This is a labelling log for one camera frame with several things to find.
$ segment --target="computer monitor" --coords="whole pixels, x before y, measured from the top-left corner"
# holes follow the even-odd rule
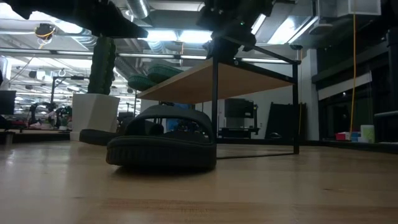
[[[13,115],[17,91],[0,90],[0,114]]]
[[[245,99],[226,99],[226,118],[254,118],[254,102]]]

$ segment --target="wooden table surface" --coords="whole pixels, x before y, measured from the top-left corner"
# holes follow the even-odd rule
[[[219,156],[284,152],[219,145]],[[302,147],[218,161],[207,173],[142,173],[78,142],[0,148],[1,223],[398,223],[398,156]]]
[[[138,94],[146,100],[196,104],[211,101],[213,60],[209,59]],[[218,64],[218,99],[226,99],[292,85],[256,72]]]

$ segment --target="cactus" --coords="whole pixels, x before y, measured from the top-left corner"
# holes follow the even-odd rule
[[[94,47],[88,93],[108,95],[111,93],[116,46],[109,37],[100,37]]]

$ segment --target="blue object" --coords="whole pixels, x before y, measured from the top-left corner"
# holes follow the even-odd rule
[[[351,141],[358,142],[359,133],[353,132],[351,134]]]
[[[175,103],[174,106],[189,109],[190,105]],[[178,126],[179,119],[166,119],[166,128],[167,131],[173,131]]]

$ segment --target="white planter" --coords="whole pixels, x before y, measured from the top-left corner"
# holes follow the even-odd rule
[[[73,95],[71,141],[79,141],[82,129],[116,132],[120,98],[101,94]]]

